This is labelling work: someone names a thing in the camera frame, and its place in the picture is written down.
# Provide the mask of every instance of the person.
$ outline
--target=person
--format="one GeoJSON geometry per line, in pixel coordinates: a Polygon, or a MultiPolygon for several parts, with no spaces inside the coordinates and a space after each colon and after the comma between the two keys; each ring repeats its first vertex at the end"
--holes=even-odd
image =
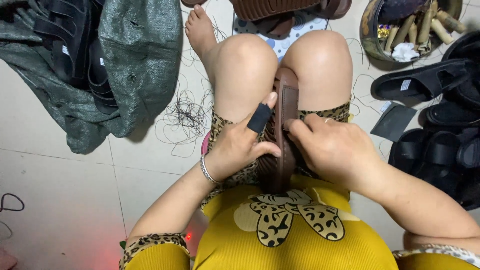
{"type": "Polygon", "coordinates": [[[344,38],[311,31],[278,59],[252,34],[217,43],[196,5],[185,32],[214,91],[212,129],[204,164],[196,163],[137,221],[121,270],[190,269],[181,234],[200,206],[208,228],[194,269],[477,269],[480,228],[453,199],[383,162],[368,135],[347,123],[352,60],[344,38]],[[299,119],[284,129],[308,168],[283,194],[262,194],[257,158],[279,156],[247,123],[259,102],[273,108],[278,67],[299,82],[299,119]],[[310,170],[320,177],[307,176],[310,170]],[[391,252],[381,237],[351,214],[349,192],[381,204],[405,229],[405,250],[391,252]]]}

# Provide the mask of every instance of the bare foot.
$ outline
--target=bare foot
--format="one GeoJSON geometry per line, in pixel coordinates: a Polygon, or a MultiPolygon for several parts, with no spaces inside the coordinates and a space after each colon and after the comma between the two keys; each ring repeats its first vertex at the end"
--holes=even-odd
{"type": "Polygon", "coordinates": [[[193,50],[203,61],[205,54],[216,45],[213,25],[205,10],[195,5],[185,23],[185,33],[193,50]]]}

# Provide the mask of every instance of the white tile floor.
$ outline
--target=white tile floor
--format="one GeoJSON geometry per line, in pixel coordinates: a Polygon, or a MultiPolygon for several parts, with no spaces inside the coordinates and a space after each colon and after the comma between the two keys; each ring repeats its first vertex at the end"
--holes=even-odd
{"type": "MultiPolygon", "coordinates": [[[[358,42],[367,2],[353,1],[347,16],[331,21],[328,29],[340,32],[349,43],[356,82],[353,122],[369,132],[383,105],[371,97],[370,84],[389,67],[387,71],[375,67],[378,62],[370,62],[358,42]]],[[[462,21],[478,18],[480,0],[467,0],[463,7],[462,21]]],[[[209,0],[204,8],[218,31],[230,36],[233,8],[229,1],[209,0]]],[[[198,103],[210,85],[203,80],[204,68],[186,37],[183,50],[179,90],[188,88],[190,98],[198,103]]],[[[439,61],[443,51],[445,47],[414,66],[439,61]]],[[[129,138],[110,135],[93,153],[76,155],[33,92],[3,61],[0,82],[4,89],[0,99],[0,193],[14,193],[26,205],[22,212],[0,214],[0,221],[13,230],[4,240],[9,233],[0,224],[0,247],[18,257],[19,270],[117,269],[119,241],[146,208],[199,159],[203,137],[177,147],[164,143],[179,142],[186,135],[166,127],[168,121],[159,116],[149,123],[153,125],[142,125],[129,138]]],[[[208,115],[205,121],[209,125],[208,115]]],[[[416,126],[414,119],[408,128],[416,126]]],[[[372,140],[379,155],[388,157],[391,142],[374,135],[372,140]]],[[[352,207],[391,249],[401,248],[402,229],[381,206],[353,194],[352,207]]],[[[480,221],[480,211],[473,214],[480,221]]]]}

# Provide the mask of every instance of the toe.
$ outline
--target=toe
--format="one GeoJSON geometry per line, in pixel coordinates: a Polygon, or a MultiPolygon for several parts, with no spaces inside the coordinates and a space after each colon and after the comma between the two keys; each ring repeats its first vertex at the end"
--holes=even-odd
{"type": "Polygon", "coordinates": [[[195,11],[193,10],[190,11],[190,17],[192,17],[193,20],[198,19],[197,14],[195,14],[195,11]]]}
{"type": "Polygon", "coordinates": [[[199,18],[202,18],[203,16],[207,16],[207,14],[205,13],[205,10],[204,8],[202,8],[200,5],[195,5],[193,7],[193,10],[195,11],[195,13],[197,14],[197,16],[199,18]]]}

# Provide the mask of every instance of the gray sack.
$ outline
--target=gray sack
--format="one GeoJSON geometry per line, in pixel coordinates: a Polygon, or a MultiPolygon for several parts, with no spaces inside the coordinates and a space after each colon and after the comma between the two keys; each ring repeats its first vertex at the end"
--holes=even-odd
{"type": "Polygon", "coordinates": [[[100,113],[92,95],[61,81],[51,53],[33,32],[47,11],[35,0],[0,0],[0,58],[16,71],[67,133],[74,153],[87,154],[109,133],[126,137],[170,102],[180,64],[178,0],[107,0],[98,36],[119,109],[100,113]]]}

